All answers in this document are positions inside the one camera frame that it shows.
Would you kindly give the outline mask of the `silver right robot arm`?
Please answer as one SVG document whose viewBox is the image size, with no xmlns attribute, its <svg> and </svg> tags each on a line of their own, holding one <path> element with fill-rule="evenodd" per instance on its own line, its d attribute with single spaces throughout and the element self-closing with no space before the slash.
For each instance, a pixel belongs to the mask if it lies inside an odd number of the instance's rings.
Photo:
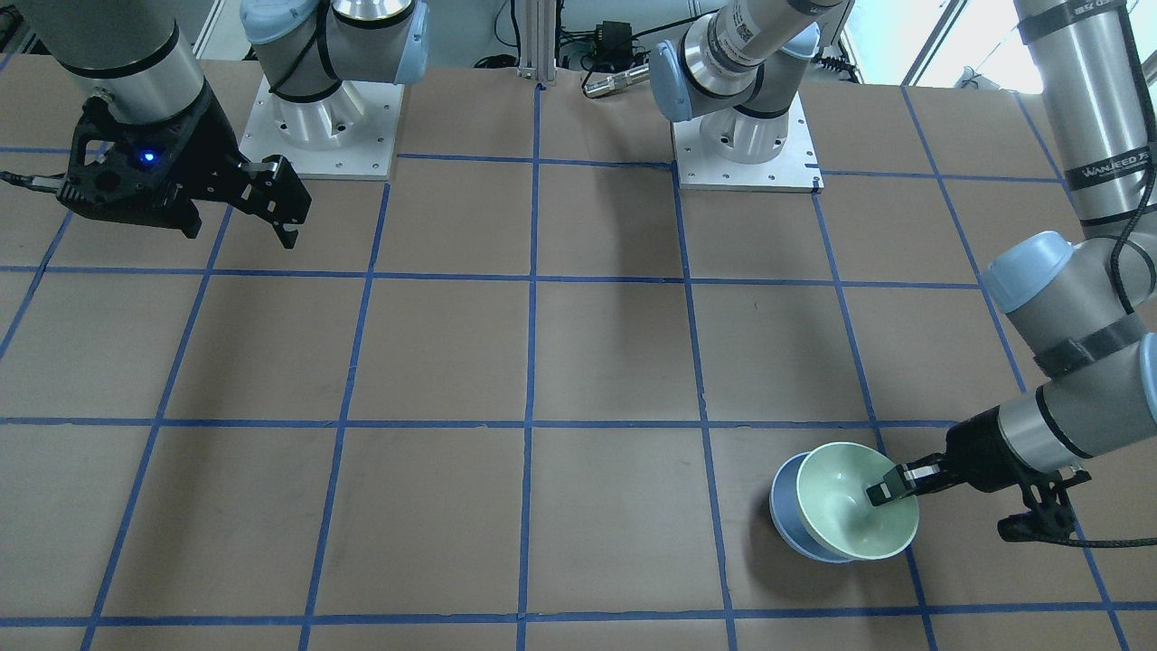
<svg viewBox="0 0 1157 651">
<path fill-rule="evenodd" d="M 84 94 L 65 173 L 3 180 L 82 219 L 193 239 L 199 201 L 264 220 L 285 249 L 314 198 L 279 153 L 249 160 L 174 15 L 153 1 L 19 1 Z M 425 1 L 244 1 L 239 20 L 277 127 L 301 149 L 351 141 L 369 117 L 358 82 L 413 86 L 428 62 Z"/>
</svg>

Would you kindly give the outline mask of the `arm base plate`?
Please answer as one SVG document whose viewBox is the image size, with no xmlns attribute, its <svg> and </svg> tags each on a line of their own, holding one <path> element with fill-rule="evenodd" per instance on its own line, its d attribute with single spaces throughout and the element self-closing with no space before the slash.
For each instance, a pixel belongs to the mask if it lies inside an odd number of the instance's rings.
<svg viewBox="0 0 1157 651">
<path fill-rule="evenodd" d="M 305 104 L 278 98 L 263 77 L 239 151 L 252 161 L 281 154 L 302 180 L 389 182 L 407 89 L 346 81 Z"/>
<path fill-rule="evenodd" d="M 771 119 L 735 108 L 671 124 L 679 185 L 698 191 L 819 193 L 825 188 L 803 102 Z"/>
</svg>

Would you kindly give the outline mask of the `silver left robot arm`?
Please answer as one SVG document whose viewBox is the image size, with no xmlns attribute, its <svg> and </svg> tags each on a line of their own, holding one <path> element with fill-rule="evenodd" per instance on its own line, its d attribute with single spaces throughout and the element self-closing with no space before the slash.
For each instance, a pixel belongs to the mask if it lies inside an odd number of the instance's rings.
<svg viewBox="0 0 1157 651">
<path fill-rule="evenodd" d="M 946 432 L 946 450 L 890 469 L 875 505 L 971 484 L 997 491 L 1154 437 L 1154 113 L 1123 1 L 1017 1 L 1044 80 L 1084 239 L 1045 231 L 983 272 L 1047 380 Z"/>
</svg>

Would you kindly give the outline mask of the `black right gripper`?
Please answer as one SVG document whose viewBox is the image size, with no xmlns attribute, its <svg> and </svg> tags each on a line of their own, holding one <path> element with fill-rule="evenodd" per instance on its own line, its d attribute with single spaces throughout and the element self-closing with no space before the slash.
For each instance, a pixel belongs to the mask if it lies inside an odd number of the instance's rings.
<svg viewBox="0 0 1157 651">
<path fill-rule="evenodd" d="M 314 204 L 285 156 L 242 156 L 211 83 L 190 108 L 147 125 L 119 123 L 98 95 L 84 99 L 56 198 L 83 219 L 170 228 L 190 239 L 202 225 L 196 201 L 231 204 L 267 222 L 285 249 L 295 247 Z"/>
</svg>

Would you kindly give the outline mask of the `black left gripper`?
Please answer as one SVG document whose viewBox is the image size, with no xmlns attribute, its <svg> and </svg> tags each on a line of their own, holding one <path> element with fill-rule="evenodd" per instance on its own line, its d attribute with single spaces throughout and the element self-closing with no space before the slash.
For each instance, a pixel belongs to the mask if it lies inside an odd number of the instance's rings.
<svg viewBox="0 0 1157 651">
<path fill-rule="evenodd" d="M 946 430 L 944 457 L 939 463 L 900 463 L 868 486 L 872 506 L 939 491 L 945 486 L 968 484 L 978 491 L 1000 491 L 1029 484 L 1040 478 L 1015 454 L 1003 436 L 998 410 L 989 409 Z"/>
</svg>

